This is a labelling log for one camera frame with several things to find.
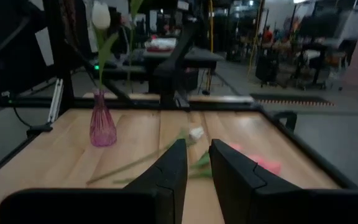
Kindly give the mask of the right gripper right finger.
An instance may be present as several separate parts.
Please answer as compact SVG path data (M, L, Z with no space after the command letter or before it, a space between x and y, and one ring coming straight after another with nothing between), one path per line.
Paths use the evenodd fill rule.
M219 139L209 157L225 223L358 223L358 190L302 189Z

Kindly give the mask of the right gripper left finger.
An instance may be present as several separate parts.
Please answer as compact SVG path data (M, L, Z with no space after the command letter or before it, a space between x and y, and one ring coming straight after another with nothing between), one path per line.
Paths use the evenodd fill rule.
M123 189L24 189L0 203L0 223L180 223L188 176L176 140Z

